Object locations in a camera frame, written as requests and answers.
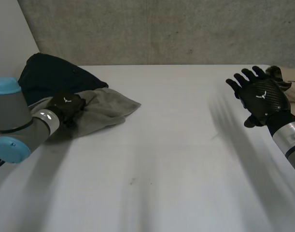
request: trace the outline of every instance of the white logo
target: white logo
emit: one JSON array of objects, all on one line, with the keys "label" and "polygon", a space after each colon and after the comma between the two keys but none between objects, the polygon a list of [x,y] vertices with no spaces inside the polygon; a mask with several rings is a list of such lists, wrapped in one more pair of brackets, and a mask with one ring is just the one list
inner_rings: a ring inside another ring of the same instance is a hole
[{"label": "white logo", "polygon": [[257,98],[263,98],[263,99],[265,99],[266,94],[267,94],[267,92],[265,91],[265,92],[264,92],[264,95],[262,95],[262,96],[256,96],[256,97],[257,97]]},{"label": "white logo", "polygon": [[66,100],[66,98],[64,98],[65,102],[72,102],[72,101],[69,101],[69,100]]}]

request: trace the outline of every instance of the concrete wall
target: concrete wall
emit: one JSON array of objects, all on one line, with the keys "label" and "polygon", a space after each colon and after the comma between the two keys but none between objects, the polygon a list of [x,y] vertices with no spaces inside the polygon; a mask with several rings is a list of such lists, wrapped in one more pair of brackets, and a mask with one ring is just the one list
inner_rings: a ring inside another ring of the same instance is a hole
[{"label": "concrete wall", "polygon": [[295,66],[295,0],[19,0],[41,52],[77,65]]},{"label": "concrete wall", "polygon": [[0,76],[19,78],[26,60],[39,52],[16,0],[0,0]]}]

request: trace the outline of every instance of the gray cloth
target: gray cloth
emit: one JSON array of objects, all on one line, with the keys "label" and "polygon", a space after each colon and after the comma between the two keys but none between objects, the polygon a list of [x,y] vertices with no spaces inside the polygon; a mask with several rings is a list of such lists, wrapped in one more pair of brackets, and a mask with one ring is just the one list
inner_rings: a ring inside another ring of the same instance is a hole
[{"label": "gray cloth", "polygon": [[[78,93],[86,100],[86,107],[74,119],[75,129],[61,126],[51,137],[53,140],[73,139],[90,134],[102,128],[125,122],[125,116],[136,111],[141,104],[115,90],[98,88]],[[51,98],[45,98],[31,106],[31,113],[46,107]]]}]

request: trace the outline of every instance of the carbon fiber hand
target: carbon fiber hand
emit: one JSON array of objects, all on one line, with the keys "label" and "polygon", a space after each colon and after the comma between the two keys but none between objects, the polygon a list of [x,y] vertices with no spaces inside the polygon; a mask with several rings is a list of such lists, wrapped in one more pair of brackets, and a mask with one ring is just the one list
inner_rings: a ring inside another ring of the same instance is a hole
[{"label": "carbon fiber hand", "polygon": [[249,128],[266,125],[268,118],[276,112],[290,112],[290,103],[274,80],[257,66],[253,66],[253,71],[257,76],[248,69],[241,71],[249,81],[238,73],[234,74],[240,86],[231,79],[226,80],[235,97],[252,114],[244,123]]}]

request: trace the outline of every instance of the table surface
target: table surface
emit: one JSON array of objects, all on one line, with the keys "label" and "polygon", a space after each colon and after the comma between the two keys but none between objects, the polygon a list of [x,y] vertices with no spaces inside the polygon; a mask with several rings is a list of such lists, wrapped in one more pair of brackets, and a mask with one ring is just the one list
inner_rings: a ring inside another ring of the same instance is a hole
[{"label": "table surface", "polygon": [[295,232],[295,171],[225,84],[244,67],[83,66],[142,106],[4,165],[0,232]]}]

